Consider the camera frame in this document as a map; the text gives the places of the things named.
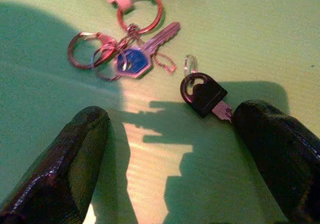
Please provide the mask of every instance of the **green surface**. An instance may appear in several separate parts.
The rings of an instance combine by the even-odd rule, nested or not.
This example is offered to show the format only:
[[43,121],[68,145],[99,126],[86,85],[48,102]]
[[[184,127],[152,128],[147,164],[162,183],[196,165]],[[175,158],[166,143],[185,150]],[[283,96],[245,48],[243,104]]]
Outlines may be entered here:
[[[176,72],[155,66],[139,80],[107,83],[66,55],[80,31],[125,35],[106,0],[0,0],[0,200],[75,113],[97,105],[113,131],[92,200],[96,223],[286,220],[232,128],[198,117],[180,83],[185,55],[193,54],[233,109],[264,99],[320,136],[320,0],[162,3],[158,30],[181,24],[159,49]],[[156,6],[134,5],[125,22],[147,26]],[[88,61],[96,47],[79,46],[77,58]]]

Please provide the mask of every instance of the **small key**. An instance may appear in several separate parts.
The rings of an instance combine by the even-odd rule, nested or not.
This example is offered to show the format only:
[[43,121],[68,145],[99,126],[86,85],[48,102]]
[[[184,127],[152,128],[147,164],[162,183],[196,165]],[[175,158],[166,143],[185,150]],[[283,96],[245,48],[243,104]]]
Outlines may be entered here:
[[122,55],[115,57],[115,72],[118,76],[138,78],[152,66],[151,56],[156,52],[158,46],[174,37],[180,30],[179,22],[172,22],[165,29],[143,44],[141,47],[132,46],[123,52],[126,57],[127,66],[124,67]]
[[[203,80],[203,83],[194,85],[192,94],[188,94],[188,84],[196,79]],[[202,118],[213,112],[221,120],[231,122],[232,108],[223,101],[228,92],[207,74],[195,72],[187,75],[182,80],[180,92],[185,102]]]

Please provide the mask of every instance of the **key teeth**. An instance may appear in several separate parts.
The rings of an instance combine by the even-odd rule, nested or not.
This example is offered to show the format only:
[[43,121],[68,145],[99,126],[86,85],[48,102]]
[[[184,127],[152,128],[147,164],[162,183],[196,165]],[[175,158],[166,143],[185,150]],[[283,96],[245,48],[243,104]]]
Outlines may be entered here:
[[221,120],[232,122],[232,108],[221,100],[213,109],[212,112]]
[[146,47],[145,50],[147,50],[148,48],[151,50],[150,53],[154,54],[156,52],[156,50],[158,49],[159,46],[161,46],[163,43],[168,42],[170,39],[174,38],[177,33],[179,32],[179,30],[181,29],[180,23],[179,22],[172,22],[170,25],[168,25],[165,29],[163,29],[162,32],[166,32],[165,30],[170,30],[169,33],[167,33],[165,36],[166,38],[164,38],[162,41],[159,41],[157,43],[157,45],[154,45],[153,47]]

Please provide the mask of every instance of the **black key head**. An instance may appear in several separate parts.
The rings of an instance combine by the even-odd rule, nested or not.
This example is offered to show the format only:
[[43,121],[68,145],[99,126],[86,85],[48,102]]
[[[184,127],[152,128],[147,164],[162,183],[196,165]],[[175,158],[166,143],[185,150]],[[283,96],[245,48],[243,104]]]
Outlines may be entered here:
[[[188,84],[196,79],[201,79],[203,83],[194,85],[192,94],[188,94]],[[181,82],[180,92],[184,101],[202,118],[210,113],[228,93],[210,76],[201,72],[187,75]]]

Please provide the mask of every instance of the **metal ring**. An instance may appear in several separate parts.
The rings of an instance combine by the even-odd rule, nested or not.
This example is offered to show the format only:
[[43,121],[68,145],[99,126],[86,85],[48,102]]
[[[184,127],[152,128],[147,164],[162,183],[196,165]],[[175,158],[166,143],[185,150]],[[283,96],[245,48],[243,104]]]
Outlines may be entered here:
[[[156,15],[156,18],[154,19],[154,21],[149,26],[138,30],[137,31],[138,34],[143,34],[143,33],[150,32],[160,22],[161,16],[162,16],[162,12],[163,12],[163,7],[162,7],[161,0],[155,0],[155,2],[157,4],[157,6],[158,6],[158,13]],[[117,18],[118,18],[119,24],[125,31],[127,31],[128,26],[124,22],[123,15],[124,15],[123,11],[121,10],[120,7],[118,7]]]
[[[197,58],[193,55],[186,55],[184,59],[184,76],[188,76],[191,73],[198,72],[198,61]],[[192,87],[195,83],[195,79],[191,79],[188,83],[188,87]]]
[[119,52],[122,56],[123,56],[123,60],[124,60],[124,65],[123,68],[127,68],[127,57],[124,53],[124,51],[119,48],[118,46],[113,46],[113,45],[102,45],[100,46],[93,54],[91,60],[90,60],[90,67],[91,69],[93,69],[95,75],[100,78],[101,80],[107,81],[107,82],[112,82],[115,80],[118,80],[121,76],[119,75],[114,75],[112,77],[106,77],[105,75],[101,74],[99,72],[99,70],[97,69],[97,67],[95,66],[95,57],[99,52],[104,52],[105,50],[112,50],[113,52],[116,50],[117,52]]
[[[80,64],[74,57],[73,57],[73,50],[74,47],[78,41],[78,39],[84,39],[86,41],[90,40],[99,40],[101,42],[101,45],[108,45],[108,46],[116,46],[117,42],[116,40],[106,34],[103,34],[101,32],[91,33],[91,32],[79,32],[69,43],[68,49],[67,49],[67,55],[69,61],[76,67],[83,70],[87,70],[91,68],[91,64]],[[94,62],[94,66],[99,66],[102,62],[107,60],[112,54],[114,53],[114,50],[112,51],[104,51],[101,53],[101,56]]]

